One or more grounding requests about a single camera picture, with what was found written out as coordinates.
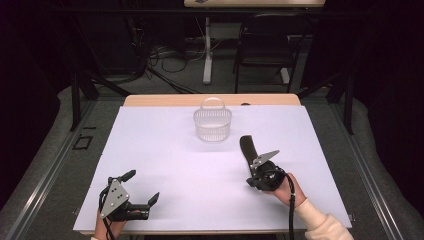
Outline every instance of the white tabletop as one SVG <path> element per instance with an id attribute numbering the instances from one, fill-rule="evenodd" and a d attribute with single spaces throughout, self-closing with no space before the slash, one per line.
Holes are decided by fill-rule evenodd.
<path id="1" fill-rule="evenodd" d="M 133 204 L 160 197 L 147 221 L 130 221 L 128 234 L 287 232 L 288 207 L 246 183 L 250 172 L 239 139 L 252 135 L 258 154 L 293 172 L 323 212 L 351 227 L 340 194 L 303 106 L 229 106 L 230 136 L 206 143 L 195 134 L 198 107 L 121 107 L 74 226 L 92 234 L 98 196 L 108 177 L 135 169 L 123 183 Z M 295 218 L 294 227 L 304 225 Z"/>
<path id="2" fill-rule="evenodd" d="M 323 7 L 325 0 L 185 0 L 186 7 Z"/>

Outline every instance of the hand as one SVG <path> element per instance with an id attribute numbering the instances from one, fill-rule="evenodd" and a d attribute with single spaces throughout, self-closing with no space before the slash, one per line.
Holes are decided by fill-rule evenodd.
<path id="1" fill-rule="evenodd" d="M 300 188 L 296 178 L 293 176 L 293 174 L 291 173 L 287 173 L 287 174 L 293 181 L 295 194 L 296 194 L 294 207 L 296 208 L 306 200 L 306 197 L 302 189 Z M 290 206 L 291 191 L 290 191 L 289 181 L 287 177 L 284 178 L 284 181 L 281 183 L 280 187 L 277 188 L 275 191 L 273 192 L 266 191 L 265 193 L 276 196 L 282 203 L 284 203 L 287 206 Z"/>
<path id="2" fill-rule="evenodd" d="M 118 238 L 119 234 L 122 232 L 122 229 L 124 229 L 124 226 L 127 222 L 112 222 L 112 225 L 110 225 L 110 230 L 112 231 L 112 234 L 114 238 Z M 107 239 L 106 238 L 107 229 L 103 222 L 103 219 L 100 218 L 100 212 L 97 211 L 97 219 L 96 219 L 96 229 L 94 231 L 95 238 L 99 240 Z"/>

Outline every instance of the white basket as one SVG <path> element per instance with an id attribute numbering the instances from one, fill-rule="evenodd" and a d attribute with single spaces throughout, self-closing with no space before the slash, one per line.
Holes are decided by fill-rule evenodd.
<path id="1" fill-rule="evenodd" d="M 206 102 L 220 101 L 220 106 L 204 106 Z M 210 97 L 203 100 L 200 109 L 194 112 L 197 136 L 207 142 L 219 142 L 230 134 L 231 111 L 220 98 Z"/>

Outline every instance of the sleeve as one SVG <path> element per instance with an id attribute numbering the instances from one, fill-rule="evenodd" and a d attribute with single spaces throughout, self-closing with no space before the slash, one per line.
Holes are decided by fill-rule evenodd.
<path id="1" fill-rule="evenodd" d="M 349 231 L 332 214 L 323 214 L 319 209 L 306 199 L 295 209 L 297 216 L 306 225 L 305 237 L 307 239 L 353 239 Z"/>

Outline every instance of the wooden table edge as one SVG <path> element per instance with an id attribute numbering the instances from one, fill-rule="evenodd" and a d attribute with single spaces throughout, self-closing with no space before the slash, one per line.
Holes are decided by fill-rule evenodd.
<path id="1" fill-rule="evenodd" d="M 125 99 L 124 107 L 141 106 L 200 106 L 209 97 L 217 97 L 227 106 L 250 105 L 295 105 L 300 106 L 296 94 L 160 94 L 130 95 Z"/>
<path id="2" fill-rule="evenodd" d="M 304 232 L 306 229 L 295 229 L 295 232 Z M 125 235 L 237 235 L 237 234 L 284 234 L 288 229 L 278 230 L 225 230 L 225 231 L 122 231 Z M 93 236 L 94 231 L 78 231 L 85 236 Z"/>
<path id="3" fill-rule="evenodd" d="M 280 2 L 267 2 L 267 1 L 249 1 L 249 2 L 237 2 L 237 1 L 207 1 L 199 3 L 194 0 L 185 0 L 184 6 L 190 8 L 281 8 L 281 7 L 323 7 L 325 0 L 303 0 L 298 2 L 293 1 L 280 1 Z"/>

